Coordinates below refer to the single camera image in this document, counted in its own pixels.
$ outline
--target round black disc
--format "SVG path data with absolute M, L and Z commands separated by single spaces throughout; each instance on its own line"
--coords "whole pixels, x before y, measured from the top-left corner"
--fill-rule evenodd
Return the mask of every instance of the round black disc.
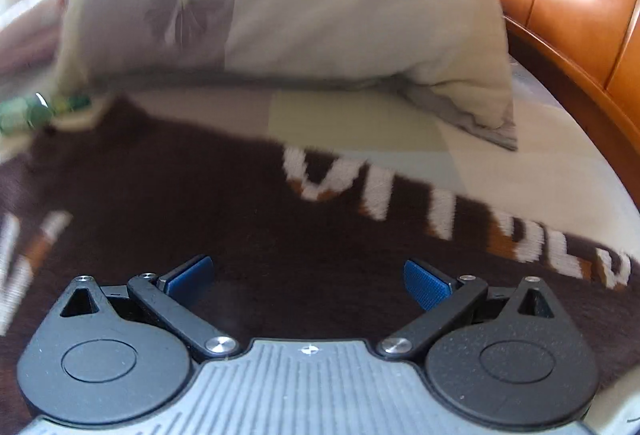
M 71 424 L 108 425 L 157 409 L 185 385 L 191 358 L 175 336 L 123 320 L 113 329 L 92 326 L 85 323 L 59 354 L 28 354 L 43 355 L 24 362 L 38 379 L 20 379 L 37 411 Z
M 593 354 L 546 318 L 494 321 L 439 339 L 426 360 L 434 391 L 466 417 L 537 430 L 580 417 L 598 376 Z

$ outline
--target brown blanket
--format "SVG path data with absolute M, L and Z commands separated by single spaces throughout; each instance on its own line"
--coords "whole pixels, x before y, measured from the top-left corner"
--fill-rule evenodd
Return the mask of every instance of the brown blanket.
M 150 118 L 117 101 L 92 131 L 43 130 L 0 166 L 0 434 L 30 419 L 15 365 L 70 280 L 121 285 L 204 253 L 194 312 L 242 343 L 376 342 L 420 314 L 406 258 L 514 287 L 545 278 L 604 385 L 640 361 L 634 260 L 392 172 Z

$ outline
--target metal screw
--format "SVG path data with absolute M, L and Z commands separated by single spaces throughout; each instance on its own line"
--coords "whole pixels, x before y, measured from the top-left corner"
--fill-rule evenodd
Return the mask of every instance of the metal screw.
M 213 354 L 228 354 L 233 352 L 237 346 L 238 342 L 228 336 L 216 336 L 204 344 L 204 347 Z
M 411 341 L 406 338 L 386 338 L 380 341 L 380 347 L 378 349 L 379 352 L 384 352 L 385 354 L 406 354 L 409 352 L 414 346 L 411 344 Z

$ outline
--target mattress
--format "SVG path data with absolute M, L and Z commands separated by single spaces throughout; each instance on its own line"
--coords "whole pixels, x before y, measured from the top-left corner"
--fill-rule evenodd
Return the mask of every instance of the mattress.
M 367 159 L 640 258 L 640 214 L 612 168 L 545 87 L 513 59 L 511 66 L 516 152 L 375 88 L 317 91 L 173 83 L 130 90 L 128 95 L 154 116 Z M 30 82 L 23 75 L 17 87 L 5 81 L 3 94 L 34 87 L 46 92 L 46 75 L 34 72 Z M 92 110 L 58 124 L 67 129 L 87 126 L 109 100 L 100 97 Z M 0 159 L 28 142 L 25 136 L 0 140 Z M 640 370 L 601 393 L 587 421 L 596 433 L 631 435 L 640 429 L 636 418 Z

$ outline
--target bed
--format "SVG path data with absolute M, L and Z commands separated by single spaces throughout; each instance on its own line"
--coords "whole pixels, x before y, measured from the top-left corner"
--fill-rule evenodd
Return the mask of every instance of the bed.
M 230 81 L 211 86 L 193 78 L 173 77 L 169 82 L 162 76 L 140 75 L 124 76 L 106 86 L 110 92 L 126 92 L 153 116 L 366 159 L 640 259 L 638 174 L 634 171 L 640 155 L 633 156 L 637 128 L 629 125 L 635 114 L 622 113 L 623 105 L 619 108 L 609 99 L 598 105 L 599 95 L 589 91 L 591 78 L 585 78 L 574 61 L 563 62 L 558 47 L 527 28 L 528 17 L 518 22 L 519 13 L 510 0 L 503 0 L 503 5 L 513 56 L 516 152 L 472 136 L 375 87 L 295 90 L 277 83 L 236 86 Z M 616 52 L 626 52 L 629 40 L 638 34 L 633 18 L 632 23 L 625 46 Z M 46 94 L 51 75 L 44 67 L 4 76 L 3 98 L 38 90 Z M 581 99 L 584 94 L 591 94 L 586 102 Z M 92 126 L 110 104 L 111 95 L 96 97 L 91 110 L 60 118 L 55 124 L 62 129 Z M 631 106 L 625 108 L 631 112 Z M 1 158 L 11 158 L 29 141 L 27 136 L 3 138 Z M 640 425 L 639 390 L 640 370 L 631 371 L 597 396 L 588 424 L 602 435 L 635 433 Z

